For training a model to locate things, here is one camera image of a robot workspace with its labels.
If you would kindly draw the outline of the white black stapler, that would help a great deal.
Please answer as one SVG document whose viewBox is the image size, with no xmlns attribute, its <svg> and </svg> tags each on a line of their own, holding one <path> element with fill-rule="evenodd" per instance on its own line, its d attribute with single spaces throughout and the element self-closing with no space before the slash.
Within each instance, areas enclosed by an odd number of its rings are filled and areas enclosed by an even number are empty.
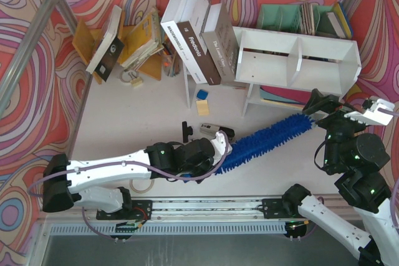
<svg viewBox="0 0 399 266">
<path fill-rule="evenodd" d="M 208 135 L 214 135 L 218 131 L 223 131 L 229 139 L 233 139 L 235 137 L 235 131 L 233 129 L 210 123 L 202 123 L 199 130 L 200 132 Z"/>
</svg>

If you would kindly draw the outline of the blue microfiber duster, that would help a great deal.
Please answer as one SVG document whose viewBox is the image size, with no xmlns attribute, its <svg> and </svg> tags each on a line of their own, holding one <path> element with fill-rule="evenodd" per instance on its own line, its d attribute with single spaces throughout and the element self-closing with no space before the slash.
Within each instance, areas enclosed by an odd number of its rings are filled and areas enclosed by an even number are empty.
<svg viewBox="0 0 399 266">
<path fill-rule="evenodd" d="M 258 130 L 232 144 L 232 152 L 227 155 L 224 163 L 215 175 L 227 173 L 238 166 L 250 162 L 288 141 L 313 129 L 315 121 L 310 116 L 296 113 L 270 127 Z"/>
</svg>

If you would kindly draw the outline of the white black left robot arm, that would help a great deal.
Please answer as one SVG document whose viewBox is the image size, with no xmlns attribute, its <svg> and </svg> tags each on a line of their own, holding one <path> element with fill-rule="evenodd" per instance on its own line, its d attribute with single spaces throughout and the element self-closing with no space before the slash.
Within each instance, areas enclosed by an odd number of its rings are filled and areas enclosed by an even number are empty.
<svg viewBox="0 0 399 266">
<path fill-rule="evenodd" d="M 61 212 L 86 206 L 115 213 L 128 208 L 128 189 L 103 185 L 128 179 L 195 178 L 200 182 L 225 153 L 222 136 L 201 138 L 187 144 L 155 143 L 134 153 L 93 161 L 53 156 L 43 172 L 43 211 Z"/>
</svg>

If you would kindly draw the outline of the white wooden bookshelf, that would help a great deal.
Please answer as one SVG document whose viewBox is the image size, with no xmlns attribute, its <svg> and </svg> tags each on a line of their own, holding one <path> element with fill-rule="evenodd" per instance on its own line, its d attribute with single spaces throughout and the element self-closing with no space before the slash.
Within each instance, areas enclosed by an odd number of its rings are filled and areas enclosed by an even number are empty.
<svg viewBox="0 0 399 266">
<path fill-rule="evenodd" d="M 342 98 L 362 69 L 354 40 L 235 27 L 239 43 L 236 81 L 246 83 L 243 110 L 264 104 L 260 86 Z"/>
</svg>

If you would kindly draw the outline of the black detached clip part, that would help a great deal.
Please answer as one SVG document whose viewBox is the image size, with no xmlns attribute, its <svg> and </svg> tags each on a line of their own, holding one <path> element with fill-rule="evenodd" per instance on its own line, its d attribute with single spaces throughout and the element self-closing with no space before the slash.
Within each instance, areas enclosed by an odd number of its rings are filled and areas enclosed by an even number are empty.
<svg viewBox="0 0 399 266">
<path fill-rule="evenodd" d="M 193 135 L 193 128 L 188 125 L 187 121 L 183 121 L 181 127 L 182 127 L 183 143 L 187 143 L 189 137 Z"/>
</svg>

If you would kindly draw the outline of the yellow sticky note pad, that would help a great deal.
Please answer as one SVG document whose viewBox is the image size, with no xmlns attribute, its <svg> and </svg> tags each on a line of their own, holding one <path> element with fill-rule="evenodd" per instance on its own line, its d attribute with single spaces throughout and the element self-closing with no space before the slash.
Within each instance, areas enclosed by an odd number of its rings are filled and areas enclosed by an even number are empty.
<svg viewBox="0 0 399 266">
<path fill-rule="evenodd" d="M 209 115 L 209 106 L 207 100 L 197 100 L 196 108 L 199 116 Z"/>
</svg>

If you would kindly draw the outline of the blue yellow book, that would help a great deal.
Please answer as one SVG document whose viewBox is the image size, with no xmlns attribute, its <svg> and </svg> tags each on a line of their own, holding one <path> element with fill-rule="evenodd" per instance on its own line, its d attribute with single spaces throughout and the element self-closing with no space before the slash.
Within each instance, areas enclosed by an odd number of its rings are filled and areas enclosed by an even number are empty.
<svg viewBox="0 0 399 266">
<path fill-rule="evenodd" d="M 332 6 L 332 9 L 327 12 L 327 17 L 338 38 L 352 40 L 353 29 L 340 2 Z"/>
</svg>

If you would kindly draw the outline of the green desk organizer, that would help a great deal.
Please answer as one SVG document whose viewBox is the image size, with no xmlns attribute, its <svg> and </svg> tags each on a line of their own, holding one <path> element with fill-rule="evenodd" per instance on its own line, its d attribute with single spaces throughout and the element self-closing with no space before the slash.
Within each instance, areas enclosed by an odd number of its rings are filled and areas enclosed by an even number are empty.
<svg viewBox="0 0 399 266">
<path fill-rule="evenodd" d="M 301 4 L 263 4 L 259 11 L 256 27 L 268 31 L 300 32 Z M 327 12 L 332 6 L 313 4 L 315 36 L 332 37 L 339 39 L 328 20 Z"/>
</svg>

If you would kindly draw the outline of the clear pencil cup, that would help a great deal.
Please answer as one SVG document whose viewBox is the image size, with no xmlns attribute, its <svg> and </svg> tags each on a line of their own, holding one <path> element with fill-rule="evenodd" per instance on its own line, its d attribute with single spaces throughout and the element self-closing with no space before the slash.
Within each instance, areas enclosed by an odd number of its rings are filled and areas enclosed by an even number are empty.
<svg viewBox="0 0 399 266">
<path fill-rule="evenodd" d="M 180 57 L 170 42 L 163 43 L 162 69 L 166 76 L 176 77 L 181 72 Z"/>
</svg>

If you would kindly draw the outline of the beige Lonely Ones book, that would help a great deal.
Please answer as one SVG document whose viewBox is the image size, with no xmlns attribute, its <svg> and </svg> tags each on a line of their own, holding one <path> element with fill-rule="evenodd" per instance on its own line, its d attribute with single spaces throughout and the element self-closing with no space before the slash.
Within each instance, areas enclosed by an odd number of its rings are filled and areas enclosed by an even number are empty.
<svg viewBox="0 0 399 266">
<path fill-rule="evenodd" d="M 222 83 L 232 85 L 236 79 L 239 44 L 225 3 L 210 6 L 202 38 Z"/>
</svg>

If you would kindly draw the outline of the yellow worn book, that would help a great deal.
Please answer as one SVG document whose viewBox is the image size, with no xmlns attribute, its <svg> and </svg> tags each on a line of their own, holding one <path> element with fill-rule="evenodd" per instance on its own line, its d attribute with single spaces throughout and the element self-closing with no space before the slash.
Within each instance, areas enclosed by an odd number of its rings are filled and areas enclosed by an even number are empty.
<svg viewBox="0 0 399 266">
<path fill-rule="evenodd" d="M 125 36 L 120 65 L 124 70 L 137 70 L 150 56 L 162 50 L 158 10 L 149 13 Z"/>
</svg>

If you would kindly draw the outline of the brown Fredonia book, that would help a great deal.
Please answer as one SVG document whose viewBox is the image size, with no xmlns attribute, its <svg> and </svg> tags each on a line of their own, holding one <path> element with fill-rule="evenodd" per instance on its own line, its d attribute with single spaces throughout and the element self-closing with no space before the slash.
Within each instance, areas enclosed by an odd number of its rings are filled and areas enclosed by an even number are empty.
<svg viewBox="0 0 399 266">
<path fill-rule="evenodd" d="M 221 77 L 202 38 L 209 8 L 208 0 L 187 0 L 178 28 L 183 32 L 183 37 L 205 76 L 207 84 L 219 85 Z"/>
</svg>

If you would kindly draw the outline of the black white paperback book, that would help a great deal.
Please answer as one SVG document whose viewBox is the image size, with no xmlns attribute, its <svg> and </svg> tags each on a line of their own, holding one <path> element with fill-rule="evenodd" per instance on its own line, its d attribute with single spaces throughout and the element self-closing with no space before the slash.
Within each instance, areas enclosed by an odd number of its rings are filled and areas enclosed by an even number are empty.
<svg viewBox="0 0 399 266">
<path fill-rule="evenodd" d="M 86 71 L 97 74 L 104 82 L 107 81 L 124 47 L 118 38 L 121 15 L 122 9 L 114 5 L 99 36 L 95 39 L 92 58 L 86 68 Z"/>
</svg>

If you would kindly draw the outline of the white Mademoiselle book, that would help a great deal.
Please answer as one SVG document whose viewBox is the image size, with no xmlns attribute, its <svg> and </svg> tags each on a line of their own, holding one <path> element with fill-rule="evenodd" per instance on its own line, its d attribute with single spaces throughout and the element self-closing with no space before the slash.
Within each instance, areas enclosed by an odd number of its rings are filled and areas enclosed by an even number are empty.
<svg viewBox="0 0 399 266">
<path fill-rule="evenodd" d="M 178 23 L 186 2 L 187 0 L 169 0 L 161 19 L 161 26 L 194 81 L 196 83 L 207 83 L 205 76 L 189 49 L 187 41 L 183 37 L 183 32 L 178 28 Z"/>
</svg>

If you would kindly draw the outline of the yellow wooden book holder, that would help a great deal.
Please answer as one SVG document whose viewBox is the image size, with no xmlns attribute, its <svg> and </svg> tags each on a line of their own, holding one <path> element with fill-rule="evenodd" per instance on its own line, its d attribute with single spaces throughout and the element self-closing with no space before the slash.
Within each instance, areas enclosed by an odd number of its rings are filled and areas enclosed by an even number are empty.
<svg viewBox="0 0 399 266">
<path fill-rule="evenodd" d="M 103 26 L 90 30 L 79 21 L 72 45 L 86 65 L 86 71 L 100 83 L 107 81 L 116 65 L 123 71 L 138 71 L 160 79 L 164 49 L 158 10 L 151 8 L 137 25 L 125 26 L 125 12 L 114 6 Z"/>
</svg>

